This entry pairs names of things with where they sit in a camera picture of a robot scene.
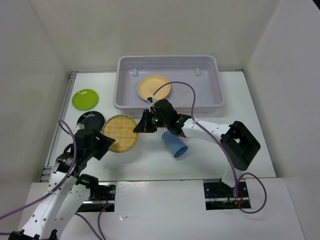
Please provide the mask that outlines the woven bamboo plate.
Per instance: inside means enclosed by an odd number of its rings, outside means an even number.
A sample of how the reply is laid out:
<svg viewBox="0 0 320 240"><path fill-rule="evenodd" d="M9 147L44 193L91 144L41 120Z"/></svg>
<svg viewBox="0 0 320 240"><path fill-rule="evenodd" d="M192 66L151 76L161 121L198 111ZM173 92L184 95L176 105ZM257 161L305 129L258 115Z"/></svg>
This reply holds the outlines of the woven bamboo plate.
<svg viewBox="0 0 320 240"><path fill-rule="evenodd" d="M118 114L109 118L101 131L105 136L115 140L109 150L113 153L129 151L138 140L139 134L133 132L136 126L136 121L127 115Z"/></svg>

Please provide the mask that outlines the purple plastic plate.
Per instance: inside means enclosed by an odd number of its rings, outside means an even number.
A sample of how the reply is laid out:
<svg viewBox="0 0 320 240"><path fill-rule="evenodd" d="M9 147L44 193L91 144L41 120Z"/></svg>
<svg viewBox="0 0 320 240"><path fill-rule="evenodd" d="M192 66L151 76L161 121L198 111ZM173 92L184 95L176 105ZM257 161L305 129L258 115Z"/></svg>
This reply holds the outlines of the purple plastic plate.
<svg viewBox="0 0 320 240"><path fill-rule="evenodd" d="M168 103L169 101L165 98L162 99L156 99L153 96L149 96L146 99L143 98L144 101L146 101L149 104L155 104L155 103Z"/></svg>

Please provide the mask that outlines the cream yellow plastic plate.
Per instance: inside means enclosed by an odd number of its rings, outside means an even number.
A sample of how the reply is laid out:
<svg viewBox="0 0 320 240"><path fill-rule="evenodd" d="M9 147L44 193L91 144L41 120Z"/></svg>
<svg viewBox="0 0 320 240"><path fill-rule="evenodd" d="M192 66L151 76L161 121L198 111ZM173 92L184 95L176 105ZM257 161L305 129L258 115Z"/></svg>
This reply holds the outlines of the cream yellow plastic plate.
<svg viewBox="0 0 320 240"><path fill-rule="evenodd" d="M145 101L147 98L151 97L156 90L158 90L162 85L168 83L169 80L161 75L149 75L143 78L137 85L138 95ZM169 95L171 91L171 85L168 84L162 87L155 95L156 100L164 99Z"/></svg>

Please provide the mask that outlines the blue plastic cup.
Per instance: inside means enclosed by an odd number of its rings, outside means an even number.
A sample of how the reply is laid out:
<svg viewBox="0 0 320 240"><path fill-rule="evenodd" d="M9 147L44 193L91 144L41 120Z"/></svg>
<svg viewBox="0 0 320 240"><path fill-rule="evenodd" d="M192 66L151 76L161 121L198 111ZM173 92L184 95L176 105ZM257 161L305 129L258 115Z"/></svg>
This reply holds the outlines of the blue plastic cup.
<svg viewBox="0 0 320 240"><path fill-rule="evenodd" d="M165 131L161 138L166 148L175 159L184 155L188 150L188 146L178 136L172 134L170 131Z"/></svg>

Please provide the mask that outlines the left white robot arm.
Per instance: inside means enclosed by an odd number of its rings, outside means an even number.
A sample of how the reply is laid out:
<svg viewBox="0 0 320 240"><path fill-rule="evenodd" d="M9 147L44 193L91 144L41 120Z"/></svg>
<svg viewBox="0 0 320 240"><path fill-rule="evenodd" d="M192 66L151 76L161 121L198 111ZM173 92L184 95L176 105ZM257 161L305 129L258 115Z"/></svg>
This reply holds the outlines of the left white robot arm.
<svg viewBox="0 0 320 240"><path fill-rule="evenodd" d="M10 240L57 240L84 201L99 196L99 180L83 174L90 159L100 160L115 139L97 130L80 129L72 143L56 159L45 194L19 231L9 234Z"/></svg>

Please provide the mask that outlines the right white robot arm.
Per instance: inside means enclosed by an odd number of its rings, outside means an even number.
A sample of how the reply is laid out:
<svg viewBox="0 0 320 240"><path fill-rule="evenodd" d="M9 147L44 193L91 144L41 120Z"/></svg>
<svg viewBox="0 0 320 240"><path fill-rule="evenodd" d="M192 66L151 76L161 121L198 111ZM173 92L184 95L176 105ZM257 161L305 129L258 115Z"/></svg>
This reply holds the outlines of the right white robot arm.
<svg viewBox="0 0 320 240"><path fill-rule="evenodd" d="M239 177L261 149L258 140L241 121L220 124L199 120L178 113L166 99L145 109L133 132L155 133L158 128L166 128L175 136L212 142L221 148L229 163L219 184L219 191L225 197L238 193Z"/></svg>

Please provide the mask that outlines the lavender plastic bin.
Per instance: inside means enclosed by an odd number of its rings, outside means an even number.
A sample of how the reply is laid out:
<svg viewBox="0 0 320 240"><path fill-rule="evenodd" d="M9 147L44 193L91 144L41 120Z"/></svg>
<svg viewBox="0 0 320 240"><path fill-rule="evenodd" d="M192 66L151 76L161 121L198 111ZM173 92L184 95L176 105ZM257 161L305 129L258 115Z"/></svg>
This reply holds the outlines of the lavender plastic bin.
<svg viewBox="0 0 320 240"><path fill-rule="evenodd" d="M118 60L113 105L129 114L140 114L151 104L137 92L145 77L160 75L169 80L167 99L179 113L211 113L224 105L224 91L216 59L211 55L128 55Z"/></svg>

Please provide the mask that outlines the black glossy plate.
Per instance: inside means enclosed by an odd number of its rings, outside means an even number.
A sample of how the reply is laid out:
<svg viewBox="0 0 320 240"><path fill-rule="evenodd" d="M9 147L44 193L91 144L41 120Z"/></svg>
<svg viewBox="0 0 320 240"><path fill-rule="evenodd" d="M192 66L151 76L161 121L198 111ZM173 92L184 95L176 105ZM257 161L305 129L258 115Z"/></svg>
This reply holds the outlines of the black glossy plate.
<svg viewBox="0 0 320 240"><path fill-rule="evenodd" d="M78 118L77 124L83 125L85 129L100 132L105 124L105 118L98 111L88 111Z"/></svg>

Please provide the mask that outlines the lime green plate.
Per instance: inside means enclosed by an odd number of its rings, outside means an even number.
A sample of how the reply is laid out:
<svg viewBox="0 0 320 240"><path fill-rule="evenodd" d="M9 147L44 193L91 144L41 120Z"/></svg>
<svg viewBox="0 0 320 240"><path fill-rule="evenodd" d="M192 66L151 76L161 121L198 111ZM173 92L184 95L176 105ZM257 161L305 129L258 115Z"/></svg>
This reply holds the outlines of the lime green plate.
<svg viewBox="0 0 320 240"><path fill-rule="evenodd" d="M89 110L93 108L99 101L99 96L96 91L92 89L82 89L76 92L71 103L77 110Z"/></svg>

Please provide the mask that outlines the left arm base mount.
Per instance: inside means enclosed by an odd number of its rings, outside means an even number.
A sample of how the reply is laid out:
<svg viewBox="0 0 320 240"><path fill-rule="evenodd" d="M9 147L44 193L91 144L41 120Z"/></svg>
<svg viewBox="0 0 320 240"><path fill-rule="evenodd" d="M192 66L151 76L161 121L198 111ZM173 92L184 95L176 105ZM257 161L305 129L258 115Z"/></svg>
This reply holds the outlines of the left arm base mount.
<svg viewBox="0 0 320 240"><path fill-rule="evenodd" d="M77 213L98 213L115 211L116 182L99 182L98 190L84 201Z"/></svg>

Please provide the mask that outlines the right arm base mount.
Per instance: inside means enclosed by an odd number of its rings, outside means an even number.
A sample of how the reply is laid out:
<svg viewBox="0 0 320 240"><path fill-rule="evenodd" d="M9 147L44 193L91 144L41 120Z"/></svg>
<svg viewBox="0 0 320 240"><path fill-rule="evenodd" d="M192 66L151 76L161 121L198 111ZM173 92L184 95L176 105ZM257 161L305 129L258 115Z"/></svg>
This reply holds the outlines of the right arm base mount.
<svg viewBox="0 0 320 240"><path fill-rule="evenodd" d="M238 209L239 204L242 209L250 209L251 203L246 182L241 181L238 187L238 196L234 197L233 189L220 180L204 180L203 190L206 210Z"/></svg>

